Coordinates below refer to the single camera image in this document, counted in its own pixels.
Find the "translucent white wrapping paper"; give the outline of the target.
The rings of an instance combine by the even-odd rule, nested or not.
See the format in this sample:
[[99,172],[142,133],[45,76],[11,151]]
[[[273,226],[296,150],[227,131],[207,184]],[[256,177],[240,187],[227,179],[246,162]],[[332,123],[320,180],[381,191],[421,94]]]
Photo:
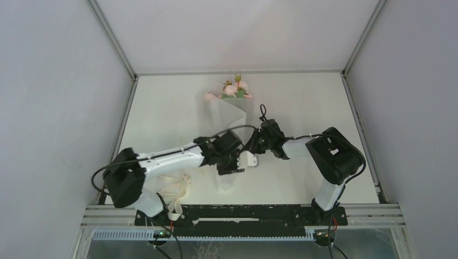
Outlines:
[[[191,134],[195,132],[209,133],[211,136],[224,130],[233,129],[242,142],[248,139],[251,130],[247,121],[247,112],[252,111],[253,103],[246,98],[224,98],[206,102],[204,100],[207,90],[198,90],[195,85],[189,85],[181,92],[175,92],[173,103],[164,107],[167,117],[172,126],[179,126],[180,133]],[[219,192],[228,192],[237,177],[237,173],[218,175],[216,166],[203,166],[198,168],[186,168],[167,173],[165,176],[180,177],[196,169],[209,168],[215,176],[215,188]],[[194,188],[201,184],[191,180]],[[164,186],[157,179],[148,180],[145,187],[152,191],[160,191]]]

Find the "cream printed ribbon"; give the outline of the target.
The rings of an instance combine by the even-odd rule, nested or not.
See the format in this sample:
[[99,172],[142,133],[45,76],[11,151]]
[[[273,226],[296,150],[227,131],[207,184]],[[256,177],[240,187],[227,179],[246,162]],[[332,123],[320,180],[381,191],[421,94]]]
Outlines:
[[181,199],[190,191],[191,178],[187,174],[180,177],[160,176],[159,183],[164,187],[158,192],[166,203],[167,216],[171,221],[177,221],[183,215]]

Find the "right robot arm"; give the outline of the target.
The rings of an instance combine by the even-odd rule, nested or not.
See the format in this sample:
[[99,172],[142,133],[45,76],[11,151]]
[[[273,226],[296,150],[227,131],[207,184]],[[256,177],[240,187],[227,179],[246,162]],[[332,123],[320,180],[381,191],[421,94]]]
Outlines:
[[310,156],[324,178],[311,203],[312,217],[318,224],[327,224],[333,218],[333,209],[338,206],[346,185],[367,166],[362,152],[335,127],[319,134],[287,137],[274,119],[263,121],[243,150],[254,155],[271,151],[282,160]]

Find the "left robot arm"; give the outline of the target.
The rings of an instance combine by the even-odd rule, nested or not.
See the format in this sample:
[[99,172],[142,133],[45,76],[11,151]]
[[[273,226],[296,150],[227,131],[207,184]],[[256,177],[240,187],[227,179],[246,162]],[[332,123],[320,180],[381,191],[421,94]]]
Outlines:
[[125,148],[113,162],[95,171],[91,182],[101,174],[107,190],[99,187],[96,190],[110,196],[115,208],[131,206],[154,224],[161,225],[168,220],[169,211],[163,195],[145,187],[148,180],[180,169],[203,166],[216,166],[221,175],[242,172],[238,163],[242,145],[242,140],[230,128],[162,152],[136,153],[132,148]]

